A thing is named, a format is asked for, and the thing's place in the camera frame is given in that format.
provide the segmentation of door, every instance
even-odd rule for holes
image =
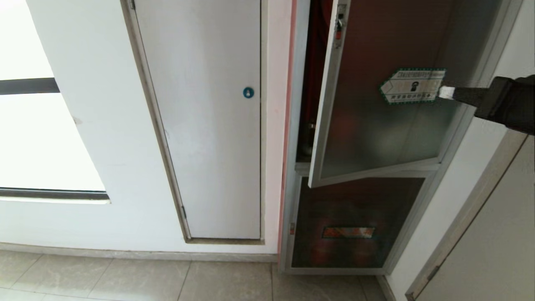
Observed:
[[[260,0],[136,15],[191,236],[259,239]]]
[[[391,105],[379,87],[400,68],[446,69],[448,85],[486,86],[476,69],[500,3],[334,0],[309,186],[442,162],[465,106]]]
[[[533,136],[417,301],[534,300]]]

